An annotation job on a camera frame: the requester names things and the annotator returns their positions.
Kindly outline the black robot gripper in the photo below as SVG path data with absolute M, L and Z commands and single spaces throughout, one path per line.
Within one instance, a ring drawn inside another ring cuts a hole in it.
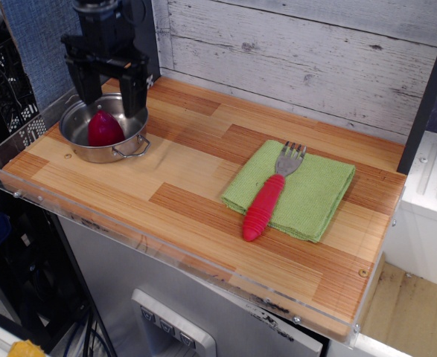
M 149 57 L 134 46 L 131 7 L 75 7 L 81 34 L 63 35 L 66 65 L 80 99 L 102 96 L 100 75 L 119 80 L 124 115 L 134 117 L 146 106 L 153 75 Z

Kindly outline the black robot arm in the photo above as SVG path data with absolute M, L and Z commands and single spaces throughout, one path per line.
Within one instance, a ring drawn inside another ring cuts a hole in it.
M 74 1 L 80 35 L 64 35 L 65 61 L 80 99 L 87 105 L 102 97 L 101 76 L 119 81 L 124 115 L 145 108 L 153 75 L 149 56 L 134 45 L 135 24 L 129 1 Z

